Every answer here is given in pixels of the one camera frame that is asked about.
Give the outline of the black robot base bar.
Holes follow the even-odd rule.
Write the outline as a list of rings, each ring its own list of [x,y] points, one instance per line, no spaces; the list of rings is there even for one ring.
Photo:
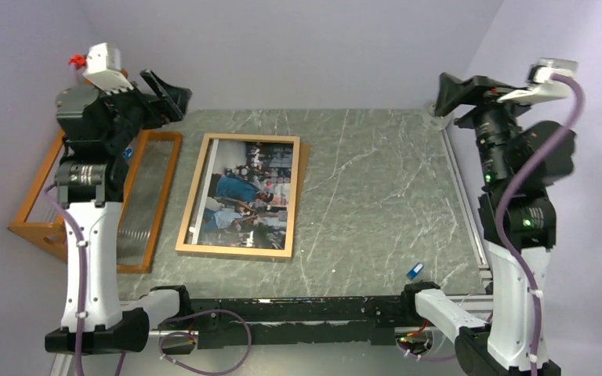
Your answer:
[[[195,298],[154,329],[192,334],[199,349],[237,345],[367,342],[392,345],[429,326],[413,306],[418,284],[398,295],[297,298]]]

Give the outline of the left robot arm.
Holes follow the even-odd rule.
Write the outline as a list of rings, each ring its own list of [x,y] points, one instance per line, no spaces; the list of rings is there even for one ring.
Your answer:
[[[63,155],[52,203],[63,216],[68,272],[60,326],[45,336],[49,353],[135,353],[159,325],[182,329],[193,318],[182,285],[156,287],[129,304],[118,297],[118,225],[129,172],[124,151],[141,131],[181,121],[192,96],[151,70],[140,76],[150,93],[132,82],[102,89],[91,78],[58,95]]]

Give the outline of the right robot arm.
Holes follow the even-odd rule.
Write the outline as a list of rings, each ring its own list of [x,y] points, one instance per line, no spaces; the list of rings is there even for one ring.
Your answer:
[[[467,375],[558,375],[543,339],[543,286],[557,242],[548,188],[573,172],[574,125],[586,96],[570,69],[535,65],[517,88],[486,76],[439,77],[434,115],[474,131],[484,180],[478,215],[488,243],[491,318],[452,301],[433,282],[409,284],[404,322],[434,325],[454,346]]]

